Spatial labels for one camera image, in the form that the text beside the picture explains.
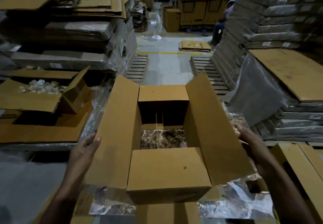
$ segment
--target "person's left hand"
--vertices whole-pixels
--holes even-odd
[[[95,133],[84,138],[72,150],[69,155],[66,172],[61,184],[61,192],[63,195],[70,192],[80,191],[85,174],[89,170],[94,153],[100,146],[101,137],[98,137],[93,143]]]

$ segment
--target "jeans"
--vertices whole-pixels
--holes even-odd
[[[219,34],[219,30],[224,30],[224,24],[225,24],[225,22],[223,22],[223,23],[216,23],[214,25],[214,31],[213,31],[212,41],[217,41],[217,37],[218,37],[218,34]]]

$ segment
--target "person's right hand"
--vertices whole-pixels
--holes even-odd
[[[255,162],[259,175],[262,177],[270,174],[272,166],[277,163],[276,158],[270,153],[264,141],[248,128],[237,125],[240,133],[242,147],[246,150],[248,156]]]

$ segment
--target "seated person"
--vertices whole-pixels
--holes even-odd
[[[225,22],[226,22],[226,16],[228,16],[229,12],[232,11],[234,3],[235,3],[235,0],[230,0],[228,2],[222,17],[219,19],[219,22],[214,25],[213,38],[210,41],[211,45],[216,46],[216,44],[217,44],[216,41],[217,41],[217,37],[218,37],[218,34],[219,34],[219,30],[224,30],[224,25],[225,25]]]

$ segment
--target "stack of wrapped packages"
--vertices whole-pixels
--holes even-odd
[[[227,17],[212,61],[263,139],[323,142],[322,14],[323,0],[236,0]]]
[[[0,0],[1,149],[69,150],[96,131],[135,56],[133,5]]]
[[[236,0],[212,57],[233,89],[248,49],[312,47],[323,0]]]

